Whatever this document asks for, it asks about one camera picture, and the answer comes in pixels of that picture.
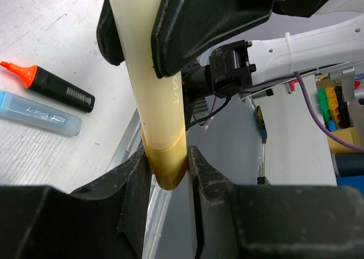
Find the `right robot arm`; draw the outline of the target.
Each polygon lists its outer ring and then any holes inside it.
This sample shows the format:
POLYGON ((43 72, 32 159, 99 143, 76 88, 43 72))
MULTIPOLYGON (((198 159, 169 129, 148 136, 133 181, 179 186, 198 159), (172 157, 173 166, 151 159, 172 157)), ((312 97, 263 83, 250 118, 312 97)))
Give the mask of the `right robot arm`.
POLYGON ((253 84, 288 73, 363 60, 363 0, 105 0, 97 37, 110 64, 125 62, 136 100, 181 97, 180 71, 209 48, 285 15, 357 12, 332 26, 291 37, 255 40, 248 57, 253 84))

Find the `yellow marker cap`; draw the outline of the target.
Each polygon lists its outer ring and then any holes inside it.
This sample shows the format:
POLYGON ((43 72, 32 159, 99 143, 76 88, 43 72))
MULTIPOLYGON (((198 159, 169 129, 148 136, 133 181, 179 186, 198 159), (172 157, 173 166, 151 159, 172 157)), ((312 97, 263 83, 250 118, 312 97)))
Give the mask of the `yellow marker cap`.
POLYGON ((163 150, 150 148, 143 131, 142 141, 150 171, 158 185, 164 190, 177 188, 188 166, 186 133, 183 131, 171 147, 163 150))

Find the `black marker orange cap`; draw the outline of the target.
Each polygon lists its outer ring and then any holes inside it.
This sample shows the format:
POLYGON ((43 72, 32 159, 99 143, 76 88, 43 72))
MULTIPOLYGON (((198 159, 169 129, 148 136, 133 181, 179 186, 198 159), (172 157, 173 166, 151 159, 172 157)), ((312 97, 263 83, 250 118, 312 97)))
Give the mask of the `black marker orange cap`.
POLYGON ((93 95, 37 65, 25 68, 2 61, 1 66, 17 75, 26 89, 86 113, 94 109, 93 95))

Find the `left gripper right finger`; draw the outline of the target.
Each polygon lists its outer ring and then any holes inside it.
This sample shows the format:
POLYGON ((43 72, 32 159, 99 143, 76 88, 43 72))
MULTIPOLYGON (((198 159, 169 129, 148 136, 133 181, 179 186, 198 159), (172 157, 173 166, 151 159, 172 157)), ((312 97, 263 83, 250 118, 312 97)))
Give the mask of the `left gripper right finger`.
POLYGON ((188 148, 194 258, 362 258, 363 195, 346 186, 238 185, 188 148))

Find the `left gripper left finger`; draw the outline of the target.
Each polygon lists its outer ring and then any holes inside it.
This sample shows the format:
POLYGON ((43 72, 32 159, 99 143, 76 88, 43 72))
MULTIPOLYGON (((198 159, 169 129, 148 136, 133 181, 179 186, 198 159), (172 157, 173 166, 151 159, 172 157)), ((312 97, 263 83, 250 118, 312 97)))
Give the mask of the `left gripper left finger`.
POLYGON ((143 149, 67 194, 1 186, 2 258, 141 258, 151 172, 143 149))

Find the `yellow marker edge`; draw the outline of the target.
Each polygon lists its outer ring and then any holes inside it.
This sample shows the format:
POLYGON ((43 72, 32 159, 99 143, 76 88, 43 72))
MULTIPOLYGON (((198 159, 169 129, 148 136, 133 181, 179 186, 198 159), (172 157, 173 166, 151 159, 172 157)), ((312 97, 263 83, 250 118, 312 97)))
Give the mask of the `yellow marker edge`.
POLYGON ((185 131, 181 75, 157 78, 151 33, 161 0, 110 0, 147 145, 165 150, 185 131))

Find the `light blue highlighter marker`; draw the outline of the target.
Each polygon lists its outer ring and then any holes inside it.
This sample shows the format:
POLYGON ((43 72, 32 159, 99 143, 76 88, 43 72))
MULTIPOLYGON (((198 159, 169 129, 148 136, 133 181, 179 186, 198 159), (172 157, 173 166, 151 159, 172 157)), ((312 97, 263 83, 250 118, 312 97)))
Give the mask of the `light blue highlighter marker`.
POLYGON ((53 107, 1 91, 1 117, 66 136, 80 133, 82 120, 53 107))

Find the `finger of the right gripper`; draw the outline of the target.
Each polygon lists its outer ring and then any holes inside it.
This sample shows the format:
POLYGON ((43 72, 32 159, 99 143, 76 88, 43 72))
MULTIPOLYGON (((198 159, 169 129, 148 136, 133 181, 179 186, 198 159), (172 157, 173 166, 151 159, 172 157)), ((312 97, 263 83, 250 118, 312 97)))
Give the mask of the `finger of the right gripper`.
POLYGON ((161 0, 151 33, 157 78, 209 48, 268 21, 275 0, 161 0))
POLYGON ((125 57, 121 47, 110 0, 104 0, 96 29, 100 54, 111 65, 119 66, 125 57))

